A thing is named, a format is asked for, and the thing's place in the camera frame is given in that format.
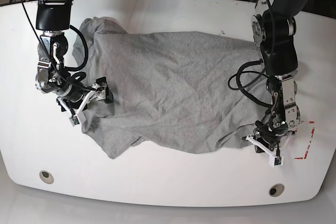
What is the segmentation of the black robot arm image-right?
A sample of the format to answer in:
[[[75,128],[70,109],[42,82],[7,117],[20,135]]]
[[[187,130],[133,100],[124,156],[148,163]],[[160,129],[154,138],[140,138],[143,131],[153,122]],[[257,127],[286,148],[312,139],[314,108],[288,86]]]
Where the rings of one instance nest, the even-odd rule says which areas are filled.
[[[252,143],[256,153],[268,154],[272,167],[284,163],[283,151],[301,121],[296,104],[297,84],[293,77],[298,68],[294,35],[297,31],[295,16],[306,2],[257,0],[251,26],[260,60],[244,64],[235,77],[240,91],[255,101],[241,84],[240,76],[248,67],[263,66],[261,73],[267,76],[266,89],[271,94],[271,103],[259,103],[267,109],[265,118],[256,121],[254,132],[243,140]]]

